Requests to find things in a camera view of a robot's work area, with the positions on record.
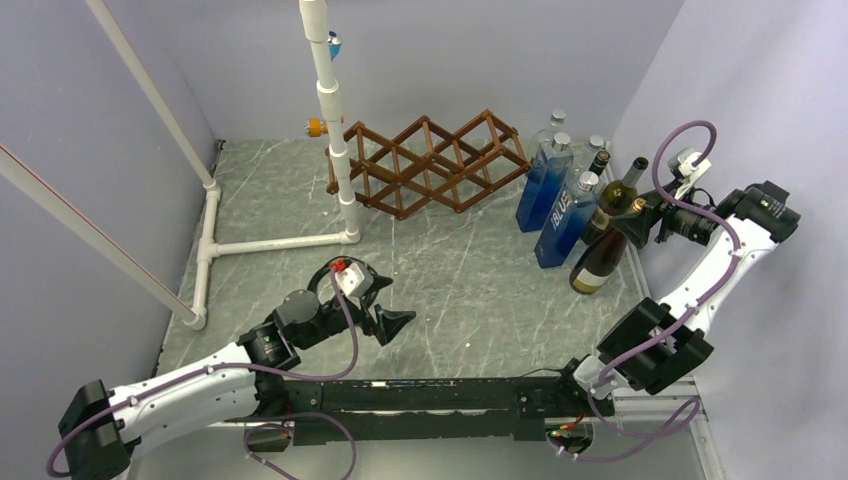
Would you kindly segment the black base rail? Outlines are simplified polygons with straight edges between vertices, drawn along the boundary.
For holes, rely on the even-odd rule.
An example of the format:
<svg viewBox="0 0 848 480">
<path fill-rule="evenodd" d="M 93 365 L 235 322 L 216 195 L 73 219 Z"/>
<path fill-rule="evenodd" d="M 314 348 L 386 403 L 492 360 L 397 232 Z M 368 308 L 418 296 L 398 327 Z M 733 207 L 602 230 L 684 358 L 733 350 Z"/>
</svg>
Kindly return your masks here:
<svg viewBox="0 0 848 480">
<path fill-rule="evenodd" d="M 509 437 L 541 441 L 546 428 L 586 412 L 555 376 L 457 379 L 288 380 L 242 421 L 295 419 L 297 446 L 341 441 Z"/>
</svg>

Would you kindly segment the brown wooden wine rack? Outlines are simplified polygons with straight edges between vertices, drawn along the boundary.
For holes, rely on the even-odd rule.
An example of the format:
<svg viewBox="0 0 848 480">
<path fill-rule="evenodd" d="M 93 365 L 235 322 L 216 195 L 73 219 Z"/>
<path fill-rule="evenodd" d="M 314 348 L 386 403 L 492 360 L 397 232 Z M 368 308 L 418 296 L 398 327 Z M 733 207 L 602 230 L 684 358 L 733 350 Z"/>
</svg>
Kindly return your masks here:
<svg viewBox="0 0 848 480">
<path fill-rule="evenodd" d="M 356 201 L 405 220 L 430 203 L 462 213 L 530 171 L 519 132 L 486 109 L 451 132 L 423 115 L 389 138 L 344 133 Z"/>
</svg>

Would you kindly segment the dark green wine bottle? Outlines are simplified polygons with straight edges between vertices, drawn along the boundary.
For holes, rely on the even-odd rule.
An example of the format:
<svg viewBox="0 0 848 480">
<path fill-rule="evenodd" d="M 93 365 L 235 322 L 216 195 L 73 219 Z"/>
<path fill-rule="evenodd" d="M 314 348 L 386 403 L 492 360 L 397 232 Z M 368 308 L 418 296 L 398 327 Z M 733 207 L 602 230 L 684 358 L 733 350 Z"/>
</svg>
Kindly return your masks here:
<svg viewBox="0 0 848 480">
<path fill-rule="evenodd" d="M 584 244 L 590 245 L 598 239 L 607 230 L 611 217 L 627 211 L 638 196 L 636 184 L 648 166 L 647 158 L 637 157 L 622 178 L 610 182 L 602 190 L 598 205 L 580 237 Z"/>
</svg>

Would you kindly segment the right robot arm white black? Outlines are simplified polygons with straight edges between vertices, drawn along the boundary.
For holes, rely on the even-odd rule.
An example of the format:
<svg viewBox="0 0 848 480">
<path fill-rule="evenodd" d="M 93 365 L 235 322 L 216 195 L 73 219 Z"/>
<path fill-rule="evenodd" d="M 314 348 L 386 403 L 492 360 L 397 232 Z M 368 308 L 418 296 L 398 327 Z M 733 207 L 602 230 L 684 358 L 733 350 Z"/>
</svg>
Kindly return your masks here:
<svg viewBox="0 0 848 480">
<path fill-rule="evenodd" d="M 677 234 L 704 246 L 684 280 L 659 300 L 644 298 L 551 388 L 557 411 L 574 415 L 590 394 L 596 399 L 629 387 L 657 394 L 700 366 L 714 348 L 706 335 L 726 296 L 745 273 L 797 229 L 800 216 L 787 205 L 788 191 L 771 181 L 732 191 L 708 211 L 691 197 L 672 203 L 647 194 L 637 214 L 612 222 L 615 232 L 643 247 L 651 228 L 659 240 Z"/>
</svg>

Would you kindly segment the white pvc pipe frame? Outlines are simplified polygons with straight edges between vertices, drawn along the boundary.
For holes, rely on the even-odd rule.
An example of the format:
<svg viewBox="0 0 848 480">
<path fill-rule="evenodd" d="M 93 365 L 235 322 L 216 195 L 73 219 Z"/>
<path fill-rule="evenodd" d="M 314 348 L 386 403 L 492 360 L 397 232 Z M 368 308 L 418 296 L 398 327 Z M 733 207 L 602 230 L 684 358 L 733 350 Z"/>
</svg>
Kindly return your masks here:
<svg viewBox="0 0 848 480">
<path fill-rule="evenodd" d="M 192 147 L 188 137 L 109 7 L 103 1 L 88 1 L 86 5 L 203 184 L 205 198 L 201 235 L 196 254 L 197 271 L 192 302 L 186 304 L 165 287 L 157 286 L 153 289 L 154 293 L 164 295 L 162 303 L 167 305 L 173 315 L 179 318 L 186 327 L 199 331 L 204 329 L 207 324 L 208 283 L 211 265 L 216 258 L 309 246 L 353 244 L 360 240 L 361 232 L 350 180 L 349 155 L 346 141 L 343 139 L 343 113 L 339 84 L 335 77 L 331 54 L 339 50 L 341 42 L 338 36 L 329 29 L 327 4 L 324 1 L 301 1 L 299 3 L 305 38 L 310 44 L 316 68 L 316 92 L 321 107 L 321 116 L 317 119 L 308 120 L 305 125 L 305 132 L 311 137 L 326 135 L 329 138 L 330 160 L 336 175 L 337 201 L 344 217 L 344 229 L 335 234 L 230 244 L 218 243 L 214 238 L 221 198 L 221 188 L 218 183 L 204 167 L 199 155 Z"/>
</svg>

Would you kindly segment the clear square glass bottle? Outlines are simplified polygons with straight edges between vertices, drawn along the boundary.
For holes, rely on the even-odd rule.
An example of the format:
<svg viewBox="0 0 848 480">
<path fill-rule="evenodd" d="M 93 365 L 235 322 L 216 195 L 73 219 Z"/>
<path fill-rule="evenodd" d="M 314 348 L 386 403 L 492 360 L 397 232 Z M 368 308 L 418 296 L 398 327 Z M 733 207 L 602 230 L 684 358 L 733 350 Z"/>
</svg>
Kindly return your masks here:
<svg viewBox="0 0 848 480">
<path fill-rule="evenodd" d="M 595 153 L 600 149 L 606 149 L 606 144 L 601 135 L 591 135 L 586 142 L 585 150 L 579 160 L 576 161 L 573 169 L 574 178 L 579 179 L 580 176 L 587 171 Z"/>
</svg>

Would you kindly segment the clear bottle red label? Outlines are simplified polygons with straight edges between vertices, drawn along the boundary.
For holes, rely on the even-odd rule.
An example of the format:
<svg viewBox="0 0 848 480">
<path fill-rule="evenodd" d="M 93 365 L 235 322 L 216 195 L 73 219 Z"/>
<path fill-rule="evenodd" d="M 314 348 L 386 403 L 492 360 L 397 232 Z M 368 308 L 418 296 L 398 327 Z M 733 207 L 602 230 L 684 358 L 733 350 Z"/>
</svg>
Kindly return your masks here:
<svg viewBox="0 0 848 480">
<path fill-rule="evenodd" d="M 534 157 L 540 147 L 549 144 L 554 135 L 562 130 L 566 117 L 567 113 L 563 109 L 554 109 L 547 125 L 532 135 L 525 152 Z"/>
</svg>

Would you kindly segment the dark bottle gold cap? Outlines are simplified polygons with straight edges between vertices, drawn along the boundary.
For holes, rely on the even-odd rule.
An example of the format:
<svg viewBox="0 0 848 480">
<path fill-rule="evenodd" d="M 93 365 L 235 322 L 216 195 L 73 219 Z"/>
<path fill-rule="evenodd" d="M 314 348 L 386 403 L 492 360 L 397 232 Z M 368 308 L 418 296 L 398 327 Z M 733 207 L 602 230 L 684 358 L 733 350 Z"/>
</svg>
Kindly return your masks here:
<svg viewBox="0 0 848 480">
<path fill-rule="evenodd" d="M 607 229 L 589 245 L 572 269 L 571 288 L 581 295 L 597 292 L 618 267 L 628 244 L 626 235 L 613 226 L 610 218 Z"/>
</svg>

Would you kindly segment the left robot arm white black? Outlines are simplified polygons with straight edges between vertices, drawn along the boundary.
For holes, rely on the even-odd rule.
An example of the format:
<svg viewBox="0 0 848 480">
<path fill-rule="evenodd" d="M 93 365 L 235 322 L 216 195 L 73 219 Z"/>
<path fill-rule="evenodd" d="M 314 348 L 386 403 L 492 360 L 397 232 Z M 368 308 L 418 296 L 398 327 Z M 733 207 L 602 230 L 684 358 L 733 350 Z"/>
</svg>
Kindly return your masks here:
<svg viewBox="0 0 848 480">
<path fill-rule="evenodd" d="M 159 377 L 107 388 L 94 380 L 74 394 L 58 423 L 60 441 L 45 470 L 51 478 L 113 479 L 143 448 L 154 448 L 221 420 L 257 414 L 279 417 L 287 406 L 288 378 L 333 381 L 359 358 L 360 334 L 385 346 L 412 320 L 376 301 L 393 280 L 349 256 L 330 259 L 306 288 L 286 295 L 258 325 L 213 354 Z M 352 358 L 340 372 L 295 372 L 299 353 L 349 333 Z"/>
</svg>

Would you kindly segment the blue glass bottle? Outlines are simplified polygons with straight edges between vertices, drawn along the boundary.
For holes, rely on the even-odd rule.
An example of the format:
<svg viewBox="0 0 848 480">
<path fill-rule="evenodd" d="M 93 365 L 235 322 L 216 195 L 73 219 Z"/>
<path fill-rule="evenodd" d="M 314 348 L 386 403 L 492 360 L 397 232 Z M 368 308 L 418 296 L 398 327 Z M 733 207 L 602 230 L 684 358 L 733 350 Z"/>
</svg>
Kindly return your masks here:
<svg viewBox="0 0 848 480">
<path fill-rule="evenodd" d="M 571 137 L 565 132 L 540 146 L 515 213 L 521 232 L 543 228 L 573 162 Z"/>
<path fill-rule="evenodd" d="M 595 188 L 599 182 L 596 173 L 586 171 L 561 189 L 535 245 L 540 268 L 564 264 L 597 207 Z"/>
</svg>

